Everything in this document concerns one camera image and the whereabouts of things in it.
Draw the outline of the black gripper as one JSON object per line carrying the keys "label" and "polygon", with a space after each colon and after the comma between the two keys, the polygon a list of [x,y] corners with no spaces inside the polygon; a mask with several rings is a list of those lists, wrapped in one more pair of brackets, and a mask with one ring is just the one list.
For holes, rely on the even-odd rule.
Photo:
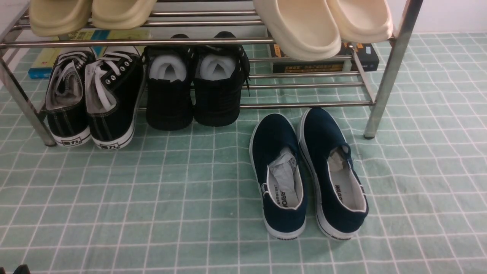
{"label": "black gripper", "polygon": [[26,264],[19,265],[13,274],[31,274],[29,267]]}

